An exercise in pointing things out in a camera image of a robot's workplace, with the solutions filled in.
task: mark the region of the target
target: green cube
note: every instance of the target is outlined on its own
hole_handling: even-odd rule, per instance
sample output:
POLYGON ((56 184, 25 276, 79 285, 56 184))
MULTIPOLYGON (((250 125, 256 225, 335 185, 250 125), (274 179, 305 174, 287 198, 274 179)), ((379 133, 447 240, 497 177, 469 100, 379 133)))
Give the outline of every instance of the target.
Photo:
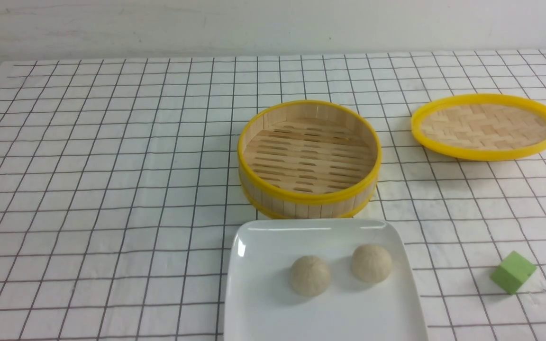
POLYGON ((515 251, 505 257, 492 272, 490 279, 509 295, 517 293, 537 267, 515 251))

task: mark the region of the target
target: grid tablecloth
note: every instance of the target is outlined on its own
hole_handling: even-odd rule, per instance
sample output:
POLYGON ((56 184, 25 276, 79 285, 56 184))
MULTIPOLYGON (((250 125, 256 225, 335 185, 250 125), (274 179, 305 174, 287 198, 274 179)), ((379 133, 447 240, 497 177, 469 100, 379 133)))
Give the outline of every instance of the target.
POLYGON ((458 162, 410 115, 473 92, 546 104, 546 50, 60 60, 0 67, 0 340, 223 338, 241 192, 236 144, 259 110, 345 105, 383 145, 358 215, 405 242, 432 340, 546 340, 546 151, 458 162), (516 296, 488 278, 516 250, 516 296))

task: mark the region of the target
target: white plate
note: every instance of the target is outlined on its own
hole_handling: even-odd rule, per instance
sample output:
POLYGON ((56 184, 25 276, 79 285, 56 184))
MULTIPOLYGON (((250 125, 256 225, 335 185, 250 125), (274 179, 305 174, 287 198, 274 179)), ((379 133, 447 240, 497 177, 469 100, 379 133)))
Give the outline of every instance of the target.
POLYGON ((389 223, 359 219, 261 220, 237 231, 225 300, 228 341, 426 341, 414 277, 403 242, 389 223), (350 269, 357 246, 381 244, 393 271, 368 287, 350 269), (288 282, 304 255, 328 262, 332 283, 305 298, 288 282))

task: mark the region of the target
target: yellow rim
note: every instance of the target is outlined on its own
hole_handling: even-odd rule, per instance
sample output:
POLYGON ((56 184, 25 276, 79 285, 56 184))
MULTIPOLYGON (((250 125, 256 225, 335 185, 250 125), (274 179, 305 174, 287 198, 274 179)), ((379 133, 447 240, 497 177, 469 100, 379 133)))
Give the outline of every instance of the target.
POLYGON ((505 106, 512 106, 521 108, 539 115, 546 122, 546 106, 530 99, 523 99, 522 97, 498 95, 496 93, 475 93, 470 95, 458 95, 448 97, 446 99, 438 99, 431 103, 421 106, 414 115, 412 115, 412 135, 416 140, 425 147, 448 155, 450 157, 461 158, 466 160, 478 160, 478 161, 501 161, 501 160, 513 160, 516 158, 527 157, 536 153, 540 153, 546 149, 546 139, 534 145, 528 147, 513 149, 509 151, 477 151, 473 149, 466 149, 460 147, 453 147, 452 145, 443 144, 427 138, 420 130, 420 124, 432 113, 449 108, 453 106, 461 106, 466 104, 500 104, 505 106))
MULTIPOLYGON (((256 203, 256 201, 254 201, 254 199, 252 199, 250 194, 246 191, 246 188, 243 186, 243 183, 241 183, 241 190, 243 191, 243 195, 252 204, 252 206, 254 206, 256 208, 256 210, 258 210, 260 213, 268 216, 269 218, 271 218, 271 219, 295 219, 295 217, 292 217, 292 216, 284 216, 284 215, 281 215, 281 214, 277 214, 277 213, 267 209, 266 207, 260 205, 259 203, 256 203)), ((366 198, 366 200, 364 200, 364 202, 361 203, 358 207, 356 207, 352 211, 347 212, 347 213, 345 213, 343 215, 335 216, 335 218, 352 218, 354 215, 358 214, 359 211, 364 209, 364 207, 366 207, 366 205, 368 203, 370 203, 370 199, 374 195, 375 191, 376 191, 376 187, 374 188, 372 193, 368 194, 368 198, 366 198)))
POLYGON ((355 194, 357 194, 359 192, 362 192, 362 190, 364 190, 364 188, 366 188, 366 186, 370 185, 372 183, 372 181, 375 181, 376 175, 378 174, 379 169, 381 168, 381 162, 382 162, 381 142, 379 141, 379 137, 377 136, 377 134, 374 131, 374 129, 372 128, 372 126, 370 126, 370 123, 368 123, 368 121, 366 121, 364 118, 362 118, 361 116, 359 116, 355 112, 349 110, 348 108, 336 105, 334 103, 328 103, 328 102, 324 102, 324 101, 314 101, 314 100, 287 102, 287 103, 278 104, 277 106, 273 106, 271 108, 267 108, 267 109, 263 110, 258 115, 256 115, 254 118, 252 118, 247 123, 247 125, 245 126, 243 131, 241 132, 241 135, 239 136, 239 142, 237 144, 237 151, 238 151, 237 154, 239 156, 239 167, 244 171, 244 173, 246 174, 246 176, 248 177, 248 179, 250 180, 250 182, 254 186, 258 187, 260 190, 262 190, 262 192, 265 192, 265 193, 267 193, 268 195, 270 195, 270 196, 272 196, 274 198, 282 199, 282 200, 289 200, 289 201, 292 201, 292 203, 297 203, 297 204, 301 204, 301 205, 325 205, 325 204, 329 204, 329 203, 335 203, 335 202, 338 202, 338 201, 343 201, 345 199, 349 199, 349 198, 355 196, 355 194), (374 167, 372 168, 370 173, 368 173, 368 175, 366 175, 366 177, 364 177, 364 179, 362 179, 362 181, 358 182, 357 184, 355 184, 355 185, 353 185, 353 186, 351 186, 349 188, 346 188, 346 189, 343 189, 343 190, 340 190, 340 191, 334 192, 334 193, 303 194, 303 193, 292 192, 290 190, 276 188, 275 186, 273 186, 273 185, 267 183, 266 181, 264 181, 263 179, 260 179, 260 177, 258 177, 258 175, 256 175, 256 173, 254 173, 254 171, 249 168, 249 166, 247 165, 247 162, 244 159, 243 155, 239 152, 240 151, 240 146, 243 144, 243 138, 245 136, 245 133, 249 129, 249 127, 260 116, 266 115, 267 112, 270 112, 271 110, 275 110, 277 108, 282 108, 282 107, 286 107, 286 106, 294 106, 296 104, 319 104, 319 105, 322 105, 322 106, 331 106, 331 107, 334 107, 334 108, 338 108, 338 109, 346 112, 347 114, 353 115, 359 121, 364 123, 364 125, 366 125, 366 127, 368 128, 370 133, 373 135, 374 140, 376 142, 377 157, 376 157, 376 160, 374 162, 374 167))

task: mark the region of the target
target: bamboo steamer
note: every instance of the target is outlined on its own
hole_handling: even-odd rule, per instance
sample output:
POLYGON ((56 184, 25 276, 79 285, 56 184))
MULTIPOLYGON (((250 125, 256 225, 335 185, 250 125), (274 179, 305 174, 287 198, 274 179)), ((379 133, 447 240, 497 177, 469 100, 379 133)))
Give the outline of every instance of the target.
POLYGON ((374 193, 382 149, 355 112, 323 101, 262 111, 241 132, 239 177, 247 199, 271 218, 339 218, 374 193))
POLYGON ((432 151, 465 160, 528 157, 546 149, 546 106, 496 93, 438 99, 414 112, 412 134, 432 151))

